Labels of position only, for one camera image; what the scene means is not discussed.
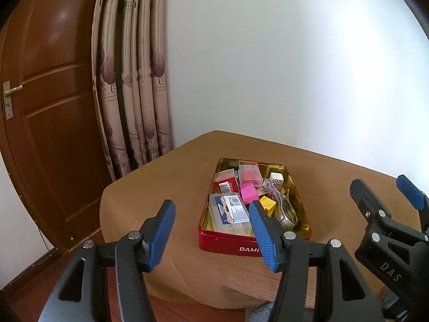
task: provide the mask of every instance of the door frame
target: door frame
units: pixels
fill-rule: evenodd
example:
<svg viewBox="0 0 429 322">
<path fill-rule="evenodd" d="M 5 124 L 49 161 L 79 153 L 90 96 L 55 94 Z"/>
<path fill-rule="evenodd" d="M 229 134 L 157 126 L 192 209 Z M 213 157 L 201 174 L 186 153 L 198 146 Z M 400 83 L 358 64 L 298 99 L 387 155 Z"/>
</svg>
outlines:
<svg viewBox="0 0 429 322">
<path fill-rule="evenodd" d="M 21 175 L 19 174 L 18 168 L 13 159 L 12 151 L 9 146 L 9 141 L 7 139 L 6 122 L 5 122 L 6 117 L 4 114 L 4 101 L 3 101 L 3 79 L 1 78 L 1 69 L 2 69 L 2 62 L 3 62 L 4 43 L 6 40 L 8 25 L 9 25 L 9 19 L 6 21 L 5 25 L 3 25 L 2 29 L 0 30 L 0 56 L 1 56 L 0 58 L 0 80 L 1 80 L 0 81 L 1 82 L 0 83 L 1 85 L 0 151 L 3 157 L 4 164 L 6 166 L 6 170 L 9 174 L 10 180 L 12 181 L 12 184 L 16 192 L 18 193 L 18 196 L 21 199 L 21 202 L 23 203 L 25 209 L 27 210 L 27 212 L 29 213 L 33 221 L 36 223 L 36 226 L 40 229 L 40 231 L 43 232 L 43 234 L 49 240 L 49 242 L 55 247 L 55 249 L 57 249 L 61 254 L 63 254 L 68 251 L 68 248 L 64 246 L 64 244 L 59 240 L 55 232 L 50 228 L 48 223 L 43 219 L 42 215 L 40 214 L 39 210 L 36 207 L 36 204 L 31 199 L 31 196 L 27 191 L 27 188 L 25 187 L 25 184 L 21 178 Z"/>
</svg>

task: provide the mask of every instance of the brown tablecloth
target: brown tablecloth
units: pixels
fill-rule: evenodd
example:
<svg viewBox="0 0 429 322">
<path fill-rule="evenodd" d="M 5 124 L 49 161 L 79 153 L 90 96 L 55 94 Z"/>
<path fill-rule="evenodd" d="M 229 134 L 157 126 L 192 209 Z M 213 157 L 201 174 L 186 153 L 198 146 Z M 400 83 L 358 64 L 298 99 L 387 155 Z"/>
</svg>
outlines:
<svg viewBox="0 0 429 322">
<path fill-rule="evenodd" d="M 106 241 L 119 240 L 158 211 L 164 199 L 176 204 L 176 221 L 161 264 L 145 275 L 151 295 L 176 302 L 194 300 L 214 308 L 243 308 L 275 298 L 280 274 L 262 258 L 222 255 L 198 247 L 198 223 L 220 158 L 287 166 L 310 221 L 312 241 L 340 239 L 349 253 L 362 240 L 366 221 L 349 195 L 353 179 L 363 179 L 389 208 L 392 218 L 419 229 L 418 212 L 396 189 L 395 179 L 317 153 L 232 133 L 204 134 L 108 186 L 100 222 Z M 382 283 L 359 268 L 374 293 Z M 308 283 L 311 305 L 314 271 Z"/>
</svg>

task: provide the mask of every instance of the curtain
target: curtain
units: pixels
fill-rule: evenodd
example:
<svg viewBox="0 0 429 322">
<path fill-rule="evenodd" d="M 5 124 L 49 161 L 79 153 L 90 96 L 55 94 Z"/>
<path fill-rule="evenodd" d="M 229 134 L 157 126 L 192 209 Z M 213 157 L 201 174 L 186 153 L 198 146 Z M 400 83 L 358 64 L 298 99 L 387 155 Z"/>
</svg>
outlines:
<svg viewBox="0 0 429 322">
<path fill-rule="evenodd" d="M 97 0 L 92 77 L 112 180 L 172 149 L 165 74 L 165 0 Z"/>
</svg>

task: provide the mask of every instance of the yellow cube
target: yellow cube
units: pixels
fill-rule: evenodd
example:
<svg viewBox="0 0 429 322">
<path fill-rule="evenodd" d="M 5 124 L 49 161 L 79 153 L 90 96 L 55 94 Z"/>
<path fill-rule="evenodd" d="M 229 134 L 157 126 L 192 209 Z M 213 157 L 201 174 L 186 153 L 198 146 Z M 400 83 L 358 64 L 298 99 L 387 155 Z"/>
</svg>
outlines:
<svg viewBox="0 0 429 322">
<path fill-rule="evenodd" d="M 275 201 L 271 200 L 267 196 L 263 196 L 259 202 L 261 202 L 262 207 L 265 209 L 265 213 L 271 218 L 272 213 L 274 212 L 275 208 Z"/>
</svg>

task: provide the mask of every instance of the blue gripper pad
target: blue gripper pad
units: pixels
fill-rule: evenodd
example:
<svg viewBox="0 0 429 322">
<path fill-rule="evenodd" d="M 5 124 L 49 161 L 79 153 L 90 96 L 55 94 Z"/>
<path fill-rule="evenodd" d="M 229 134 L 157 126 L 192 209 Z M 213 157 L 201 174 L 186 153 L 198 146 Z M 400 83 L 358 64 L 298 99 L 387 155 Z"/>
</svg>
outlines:
<svg viewBox="0 0 429 322">
<path fill-rule="evenodd" d="M 396 179 L 396 187 L 404 194 L 415 209 L 423 210 L 425 207 L 424 196 L 406 176 L 402 174 Z"/>
<path fill-rule="evenodd" d="M 176 218 L 176 206 L 173 201 L 165 200 L 155 216 L 157 229 L 149 242 L 147 267 L 153 270 L 161 262 L 164 249 Z"/>
<path fill-rule="evenodd" d="M 280 248 L 276 251 L 275 241 L 273 241 L 273 238 L 266 227 L 266 220 L 271 219 L 266 215 L 260 202 L 257 202 L 259 203 L 259 211 L 257 209 L 256 202 L 252 202 L 249 206 L 250 223 L 252 224 L 253 232 L 255 233 L 256 241 L 258 241 L 259 249 L 261 250 L 265 264 L 269 266 L 272 272 L 277 272 L 279 263 L 276 259 L 276 253 L 278 253 Z"/>
</svg>

